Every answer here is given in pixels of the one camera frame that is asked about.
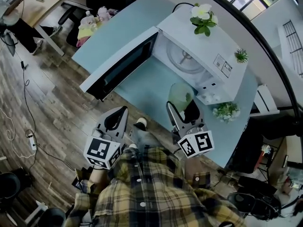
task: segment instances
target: light blue table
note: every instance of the light blue table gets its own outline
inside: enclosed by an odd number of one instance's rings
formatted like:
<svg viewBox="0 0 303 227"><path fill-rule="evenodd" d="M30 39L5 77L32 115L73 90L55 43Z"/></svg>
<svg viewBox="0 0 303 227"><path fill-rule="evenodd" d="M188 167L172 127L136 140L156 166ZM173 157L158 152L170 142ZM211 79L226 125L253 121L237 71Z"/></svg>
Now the light blue table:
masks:
<svg viewBox="0 0 303 227"><path fill-rule="evenodd" d="M158 25L171 13L173 7L174 4L167 0L138 0L101 27L75 53L73 59L93 73L117 50L148 28ZM171 85L182 81L184 80L166 65L151 57L115 91L170 131L172 125L166 111L166 102ZM200 105L205 114L205 123L214 138L215 149L206 153L206 156L222 167L226 166L241 137L256 91L256 79L247 69L235 99L241 108L241 115L229 124L213 117L214 105L205 106L202 103Z"/></svg>

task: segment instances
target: white cable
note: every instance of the white cable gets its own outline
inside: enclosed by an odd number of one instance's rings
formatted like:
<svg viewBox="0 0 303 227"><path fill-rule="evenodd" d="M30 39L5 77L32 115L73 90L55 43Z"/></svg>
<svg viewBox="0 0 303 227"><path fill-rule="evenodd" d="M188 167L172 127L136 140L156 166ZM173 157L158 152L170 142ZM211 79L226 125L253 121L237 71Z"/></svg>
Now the white cable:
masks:
<svg viewBox="0 0 303 227"><path fill-rule="evenodd" d="M15 151L15 148L14 148L14 145L13 145L13 140L15 139L15 133L16 133L14 122L13 122L13 120L12 120L10 117L8 117L8 116L6 115L5 112L3 112L2 108L0 108L0 110L1 110L2 113L5 115L5 117L7 117L9 120L11 120L11 123L13 124L13 128L14 128L13 136L11 136L11 131L10 131L10 130L6 130L6 137L7 137L8 140L11 142L11 147L12 147L14 153L15 153L15 154L17 155L17 157L19 157L19 158L28 159L28 158L30 158L30 157L33 157L33 156L36 154L36 151L34 151L34 153L33 153L32 155L28 156L28 157L25 157L25 156L22 156L22 155L19 156L18 153Z"/></svg>

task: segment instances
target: power strip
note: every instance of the power strip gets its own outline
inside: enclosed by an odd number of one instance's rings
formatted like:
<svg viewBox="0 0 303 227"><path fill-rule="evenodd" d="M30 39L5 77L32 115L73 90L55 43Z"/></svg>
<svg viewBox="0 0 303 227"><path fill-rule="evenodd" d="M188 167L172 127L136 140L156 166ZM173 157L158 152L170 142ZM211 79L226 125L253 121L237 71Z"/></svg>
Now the power strip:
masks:
<svg viewBox="0 0 303 227"><path fill-rule="evenodd" d="M29 145L30 147L32 148L33 151L36 151L37 150L37 141L35 139L35 137L33 136L33 134L29 134L28 135L29 137Z"/></svg>

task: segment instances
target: trash bin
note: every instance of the trash bin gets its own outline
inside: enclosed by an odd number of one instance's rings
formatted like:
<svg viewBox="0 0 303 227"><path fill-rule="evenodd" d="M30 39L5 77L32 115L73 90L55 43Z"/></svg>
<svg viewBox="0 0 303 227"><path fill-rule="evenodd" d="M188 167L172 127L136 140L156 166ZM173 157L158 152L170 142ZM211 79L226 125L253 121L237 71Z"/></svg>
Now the trash bin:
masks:
<svg viewBox="0 0 303 227"><path fill-rule="evenodd" d="M50 208L42 214L38 227L62 227L65 219L65 213L61 209Z"/></svg>

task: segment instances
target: small potted plant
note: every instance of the small potted plant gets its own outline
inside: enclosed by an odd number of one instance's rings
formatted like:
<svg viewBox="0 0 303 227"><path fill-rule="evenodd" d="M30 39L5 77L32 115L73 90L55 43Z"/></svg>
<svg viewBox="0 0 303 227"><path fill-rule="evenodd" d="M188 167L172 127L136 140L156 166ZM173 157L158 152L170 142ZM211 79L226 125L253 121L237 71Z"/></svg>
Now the small potted plant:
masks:
<svg viewBox="0 0 303 227"><path fill-rule="evenodd" d="M213 109L213 115L221 122L229 123L239 117L240 108L232 102L221 103L217 108Z"/></svg>
<svg viewBox="0 0 303 227"><path fill-rule="evenodd" d="M235 57L238 63L246 63L248 61L248 55L244 49L237 49Z"/></svg>
<svg viewBox="0 0 303 227"><path fill-rule="evenodd" d="M211 9L211 5L198 3L191 9L192 18L190 22L196 26L195 34L205 34L210 36L210 29L218 24L218 17L214 15Z"/></svg>

